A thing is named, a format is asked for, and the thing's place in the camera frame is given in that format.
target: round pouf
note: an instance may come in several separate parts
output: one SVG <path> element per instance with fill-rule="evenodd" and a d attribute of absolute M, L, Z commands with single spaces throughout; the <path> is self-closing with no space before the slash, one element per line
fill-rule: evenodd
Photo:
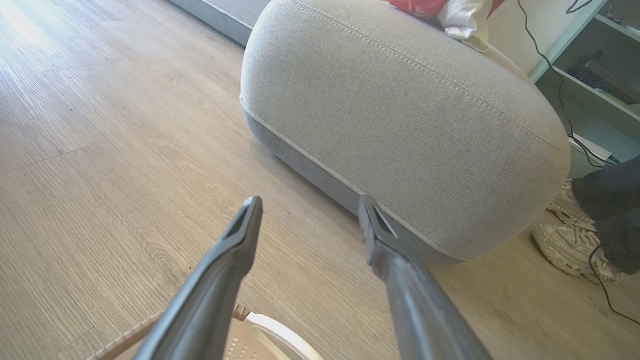
<path fill-rule="evenodd" d="M 375 197 L 427 260 L 474 259 L 522 231 L 570 148 L 538 89 L 377 0 L 273 0 L 243 60 L 255 136 L 356 213 Z"/>

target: dark trousers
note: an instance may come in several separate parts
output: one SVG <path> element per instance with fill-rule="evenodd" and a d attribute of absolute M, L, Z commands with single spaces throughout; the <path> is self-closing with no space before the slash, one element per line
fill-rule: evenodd
<path fill-rule="evenodd" d="M 626 274 L 640 270 L 640 156 L 574 179 L 572 190 L 607 259 Z"/>

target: stitched seam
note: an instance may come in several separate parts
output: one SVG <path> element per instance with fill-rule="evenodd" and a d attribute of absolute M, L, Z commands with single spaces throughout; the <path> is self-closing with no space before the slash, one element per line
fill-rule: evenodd
<path fill-rule="evenodd" d="M 247 113 L 249 113 L 249 115 L 251 115 L 257 122 L 259 122 L 262 126 L 266 127 L 267 129 L 269 129 L 269 131 L 271 131 L 272 133 L 274 133 L 277 137 L 279 137 L 281 140 L 283 140 L 285 143 L 289 144 L 289 146 L 293 147 L 294 149 L 296 149 L 300 154 L 302 154 L 304 157 L 306 157 L 307 159 L 311 160 L 313 163 L 315 163 L 316 165 L 318 165 L 319 167 L 321 167 L 324 171 L 328 172 L 329 174 L 331 174 L 333 177 L 335 177 L 336 179 L 338 179 L 340 182 L 342 182 L 343 184 L 345 184 L 348 188 L 350 188 L 351 190 L 353 190 L 354 192 L 356 192 L 358 195 L 363 195 L 364 191 L 362 189 L 360 189 L 359 187 L 355 186 L 351 181 L 348 181 L 347 179 L 345 179 L 342 175 L 340 175 L 338 172 L 336 172 L 334 169 L 332 169 L 331 167 L 325 165 L 323 162 L 319 161 L 318 159 L 316 159 L 313 155 L 309 154 L 302 146 L 296 144 L 296 142 L 292 141 L 291 139 L 289 139 L 288 137 L 286 137 L 284 134 L 282 134 L 281 132 L 279 132 L 278 130 L 276 130 L 273 126 L 271 126 L 271 124 L 267 123 L 266 121 L 264 121 L 261 117 L 259 117 L 255 111 L 253 111 L 248 104 L 245 103 L 244 99 L 242 98 L 242 96 L 240 96 L 240 104 L 242 105 L 244 111 L 246 111 Z M 442 254 L 449 256 L 452 259 L 456 259 L 456 260 L 460 260 L 460 261 L 468 261 L 471 260 L 472 258 L 469 257 L 462 257 L 459 258 L 458 256 L 453 256 L 451 253 L 449 253 L 449 251 L 446 251 L 445 249 L 443 249 L 439 244 L 434 243 L 433 241 L 429 240 L 429 238 L 427 236 L 425 236 L 424 234 L 422 234 L 418 229 L 414 228 L 413 226 L 411 226 L 407 221 L 405 221 L 402 217 L 400 217 L 398 214 L 396 214 L 394 211 L 392 211 L 391 209 L 389 209 L 388 207 L 386 207 L 383 204 L 378 203 L 378 205 L 380 205 L 382 207 L 382 209 L 390 216 L 392 217 L 395 221 L 399 222 L 402 226 L 404 226 L 405 228 L 407 228 L 407 230 L 411 231 L 412 233 L 416 234 L 422 241 L 424 241 L 425 243 L 427 243 L 429 246 L 433 247 L 435 250 L 441 252 Z"/>
<path fill-rule="evenodd" d="M 375 45 L 376 47 L 379 47 L 380 49 L 383 49 L 384 51 L 387 51 L 391 54 L 393 54 L 395 57 L 399 58 L 400 60 L 409 63 L 410 65 L 422 70 L 423 72 L 429 74 L 432 73 L 434 75 L 436 75 L 440 82 L 445 83 L 447 86 L 454 88 L 455 91 L 461 93 L 462 95 L 464 95 L 465 97 L 469 97 L 471 98 L 473 101 L 475 101 L 476 103 L 480 104 L 482 107 L 486 108 L 487 110 L 489 110 L 490 112 L 497 114 L 498 116 L 502 117 L 504 120 L 507 120 L 509 122 L 514 123 L 516 126 L 521 127 L 522 129 L 526 130 L 527 134 L 531 137 L 533 137 L 534 139 L 536 139 L 537 141 L 541 141 L 543 143 L 546 143 L 547 145 L 559 150 L 558 147 L 556 147 L 554 144 L 550 143 L 549 141 L 541 138 L 540 136 L 538 136 L 536 133 L 534 133 L 533 131 L 531 131 L 528 127 L 524 126 L 523 124 L 517 122 L 516 120 L 514 120 L 514 118 L 511 115 L 508 115 L 507 113 L 505 113 L 503 110 L 498 109 L 498 106 L 493 103 L 490 102 L 486 99 L 483 99 L 479 96 L 477 96 L 476 94 L 473 94 L 472 92 L 470 92 L 469 90 L 467 90 L 466 88 L 464 88 L 463 86 L 461 86 L 458 82 L 456 82 L 455 80 L 451 79 L 446 72 L 442 72 L 439 73 L 438 71 L 441 70 L 436 70 L 434 69 L 432 66 L 430 65 L 425 65 L 423 63 L 421 63 L 417 58 L 412 57 L 411 55 L 409 55 L 406 52 L 403 52 L 400 49 L 397 49 L 393 46 L 391 46 L 390 44 L 374 37 L 373 35 L 362 31 L 361 29 L 358 29 L 350 24 L 348 24 L 347 22 L 344 22 L 342 20 L 336 19 L 335 17 L 331 16 L 328 13 L 324 13 L 322 12 L 320 9 L 314 8 L 313 6 L 310 6 L 309 4 L 303 3 L 299 0 L 285 0 L 288 3 L 290 3 L 291 5 L 293 5 L 296 8 L 299 8 L 300 10 L 303 10 L 305 12 L 308 12 L 312 15 L 315 15 L 327 22 L 329 22 L 330 24 L 333 24 L 335 26 L 337 26 L 340 29 L 343 29 L 344 31 L 347 31 L 348 33 L 351 33 L 352 35 L 355 35 L 356 37 L 361 38 L 362 40 L 365 40 L 366 42 L 370 42 L 371 44 Z"/>

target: person's leg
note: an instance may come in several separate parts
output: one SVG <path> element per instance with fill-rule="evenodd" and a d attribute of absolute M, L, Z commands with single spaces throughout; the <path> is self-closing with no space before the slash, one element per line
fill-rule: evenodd
<path fill-rule="evenodd" d="M 600 244 L 593 225 L 572 222 L 566 224 L 540 224 L 531 230 L 534 241 L 542 254 L 558 269 L 570 275 L 583 275 L 598 283 L 593 271 L 604 284 L 618 282 L 622 272 L 612 266 L 599 249 L 589 266 L 589 255 Z"/>
<path fill-rule="evenodd" d="M 632 275 L 640 270 L 640 208 L 595 223 L 606 258 Z"/>
<path fill-rule="evenodd" d="M 604 220 L 640 206 L 640 156 L 572 180 L 572 191 L 593 220 Z"/>

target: shoelace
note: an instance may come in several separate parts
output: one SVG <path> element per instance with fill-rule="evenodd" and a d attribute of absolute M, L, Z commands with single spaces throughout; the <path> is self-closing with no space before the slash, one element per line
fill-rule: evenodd
<path fill-rule="evenodd" d="M 589 245 L 591 247 L 596 247 L 600 244 L 600 240 L 596 236 L 596 228 L 591 224 L 570 222 L 562 226 L 573 231 L 572 240 L 575 241 L 575 245 L 578 245 L 578 241 L 581 245 Z"/>

